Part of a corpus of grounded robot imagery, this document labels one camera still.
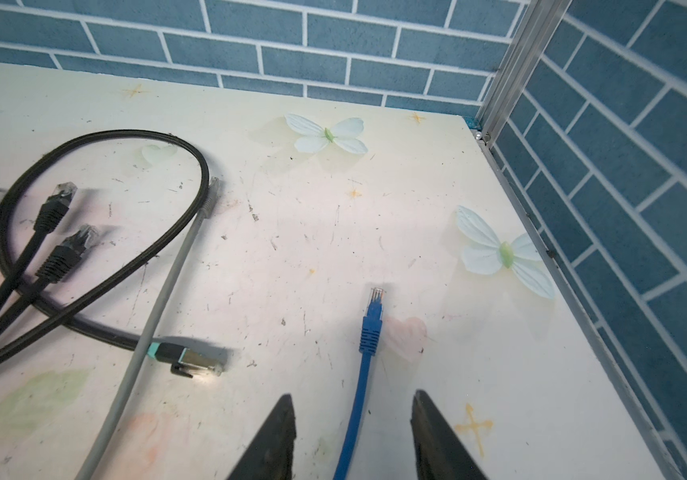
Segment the yellow cross print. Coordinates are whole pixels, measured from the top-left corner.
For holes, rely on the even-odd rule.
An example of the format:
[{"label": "yellow cross print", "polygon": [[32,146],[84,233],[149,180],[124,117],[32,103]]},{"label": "yellow cross print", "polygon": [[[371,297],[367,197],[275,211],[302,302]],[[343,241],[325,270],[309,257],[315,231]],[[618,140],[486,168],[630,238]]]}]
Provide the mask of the yellow cross print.
[{"label": "yellow cross print", "polygon": [[412,118],[413,120],[415,120],[419,124],[421,123],[421,120],[425,120],[425,117],[418,116],[418,112],[415,112],[415,111],[413,112],[412,115],[410,115],[410,118]]},{"label": "yellow cross print", "polygon": [[469,424],[468,425],[456,425],[455,426],[455,431],[458,433],[463,433],[467,432],[468,430],[471,430],[474,433],[474,437],[477,439],[477,445],[479,446],[479,455],[484,457],[485,456],[485,450],[483,449],[483,440],[479,436],[479,429],[484,427],[487,428],[488,430],[492,428],[492,420],[485,420],[482,423],[477,423],[474,420],[474,415],[472,412],[474,409],[472,406],[470,406],[468,403],[466,404],[466,415],[469,417]]},{"label": "yellow cross print", "polygon": [[140,90],[140,87],[141,87],[141,86],[142,86],[142,84],[137,84],[137,85],[135,86],[135,88],[133,88],[132,90],[127,90],[127,89],[125,89],[125,90],[123,90],[123,91],[124,91],[124,92],[127,92],[127,95],[128,95],[130,98],[133,98],[133,97],[135,96],[135,94],[146,94],[146,93],[148,93],[148,91]]}]

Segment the table surface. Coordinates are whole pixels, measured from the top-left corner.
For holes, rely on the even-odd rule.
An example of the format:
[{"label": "table surface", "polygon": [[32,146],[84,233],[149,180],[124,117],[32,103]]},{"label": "table surface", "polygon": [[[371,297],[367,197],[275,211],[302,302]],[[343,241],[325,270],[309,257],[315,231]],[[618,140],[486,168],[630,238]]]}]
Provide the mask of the table surface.
[{"label": "table surface", "polygon": [[[369,152],[300,154],[286,113],[328,127],[359,117]],[[223,179],[157,335],[209,342],[228,360],[220,377],[194,380],[146,362],[100,478],[225,478],[285,392],[296,477],[331,478],[372,286],[387,290],[385,322],[349,478],[415,478],[415,389],[491,480],[662,478],[559,291],[546,300],[510,270],[465,270],[456,206],[501,240],[525,228],[460,117],[0,64],[0,190],[66,140],[114,128],[182,137]],[[82,148],[30,189],[14,248],[53,187],[75,182],[34,261],[78,225],[100,228],[88,259],[48,289],[69,302],[165,231],[198,178],[187,152],[158,142]],[[181,241],[84,315],[140,332]],[[29,309],[1,341],[42,318]],[[129,359],[60,328],[3,364],[0,478],[72,478]]]}]

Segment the black cable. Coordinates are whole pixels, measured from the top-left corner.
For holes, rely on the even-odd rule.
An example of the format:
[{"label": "black cable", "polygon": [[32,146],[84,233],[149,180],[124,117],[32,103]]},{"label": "black cable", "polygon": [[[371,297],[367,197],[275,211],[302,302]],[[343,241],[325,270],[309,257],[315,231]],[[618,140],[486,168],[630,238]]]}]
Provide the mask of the black cable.
[{"label": "black cable", "polygon": [[31,263],[31,259],[39,251],[39,247],[44,242],[44,238],[48,235],[48,232],[34,231],[34,235],[31,236],[26,247],[23,248],[21,256],[15,261],[15,264],[9,269],[9,273],[5,274],[5,278],[0,285],[0,310],[7,302],[7,299],[13,293],[18,283],[21,281],[23,272],[26,271],[28,264]]},{"label": "black cable", "polygon": [[31,289],[10,305],[2,316],[0,316],[0,335],[13,324],[15,319],[17,319],[29,305],[31,305],[37,295],[42,293],[47,285],[50,285],[49,280],[37,278],[34,284],[31,285]]},{"label": "black cable", "polygon": [[[50,300],[46,300],[42,296],[36,299],[34,306],[41,310],[49,318],[43,321],[30,331],[26,332],[16,340],[0,349],[0,364],[14,356],[16,353],[22,351],[27,346],[41,339],[42,336],[52,331],[56,326],[65,324],[72,330],[92,337],[96,340],[109,343],[114,346],[119,346],[126,350],[134,350],[137,344],[137,336],[126,332],[110,329],[106,326],[99,325],[96,322],[89,320],[82,320],[74,317],[83,308],[95,302],[102,295],[118,285],[122,280],[126,279],[130,274],[133,274],[141,266],[146,264],[149,260],[154,258],[165,245],[169,244],[175,236],[177,236],[185,226],[196,215],[207,196],[207,185],[210,181],[210,171],[207,168],[207,163],[202,153],[193,145],[185,140],[169,134],[162,134],[149,130],[108,130],[93,134],[83,135],[62,144],[55,148],[50,153],[43,156],[40,161],[32,165],[26,170],[23,175],[18,178],[10,187],[10,190],[2,199],[0,204],[0,270],[2,274],[7,275],[12,268],[12,256],[10,254],[10,245],[8,238],[8,230],[11,227],[11,221],[15,207],[25,194],[26,190],[31,184],[40,176],[47,168],[50,168],[58,160],[66,154],[78,149],[87,144],[103,140],[115,140],[120,138],[146,138],[150,140],[161,140],[170,144],[181,147],[191,153],[197,162],[199,162],[201,169],[201,182],[196,197],[191,205],[186,209],[184,214],[175,221],[173,226],[166,231],[159,239],[157,239],[151,246],[146,248],[140,255],[136,256],[128,264],[117,270],[108,279],[101,282],[95,288],[79,297],[77,300],[61,309],[53,304]],[[25,293],[26,286],[21,285],[22,291]]]}]

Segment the blue brick wall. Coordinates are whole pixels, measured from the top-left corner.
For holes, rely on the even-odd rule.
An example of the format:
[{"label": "blue brick wall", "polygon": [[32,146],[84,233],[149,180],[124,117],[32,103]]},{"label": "blue brick wall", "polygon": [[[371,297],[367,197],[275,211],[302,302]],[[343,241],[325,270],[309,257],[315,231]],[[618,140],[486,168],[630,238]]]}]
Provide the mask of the blue brick wall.
[{"label": "blue brick wall", "polygon": [[0,62],[474,117],[530,0],[0,0]]},{"label": "blue brick wall", "polygon": [[492,151],[687,478],[687,0],[573,0]]}]

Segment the blue ethernet cable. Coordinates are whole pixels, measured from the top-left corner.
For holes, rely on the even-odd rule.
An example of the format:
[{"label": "blue ethernet cable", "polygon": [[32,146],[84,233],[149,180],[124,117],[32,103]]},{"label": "blue ethernet cable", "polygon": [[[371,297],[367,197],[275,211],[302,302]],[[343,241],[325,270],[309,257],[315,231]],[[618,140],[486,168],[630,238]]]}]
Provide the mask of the blue ethernet cable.
[{"label": "blue ethernet cable", "polygon": [[346,437],[343,439],[341,456],[338,458],[336,473],[332,480],[345,480],[349,473],[351,457],[354,455],[354,446],[357,444],[359,423],[362,421],[362,410],[365,406],[365,391],[367,390],[367,377],[370,373],[370,360],[375,356],[378,348],[378,338],[381,335],[381,313],[383,313],[383,289],[374,288],[370,296],[370,304],[367,306],[367,315],[362,318],[362,335],[359,337],[359,351],[362,353],[362,364],[359,366],[359,380],[357,381],[357,393],[354,394],[354,407],[349,417],[349,427]]}]

